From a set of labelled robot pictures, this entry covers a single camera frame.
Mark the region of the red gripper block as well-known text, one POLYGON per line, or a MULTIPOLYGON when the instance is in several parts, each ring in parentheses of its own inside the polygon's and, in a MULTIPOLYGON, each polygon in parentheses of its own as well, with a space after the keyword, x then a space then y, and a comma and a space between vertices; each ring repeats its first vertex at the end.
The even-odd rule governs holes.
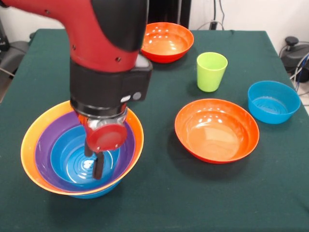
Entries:
POLYGON ((93 178, 100 180, 104 168, 103 151, 118 149, 126 140, 127 130, 124 126, 126 113, 114 118, 95 119, 77 115, 86 133, 84 154, 91 157, 96 153, 93 166, 93 178))

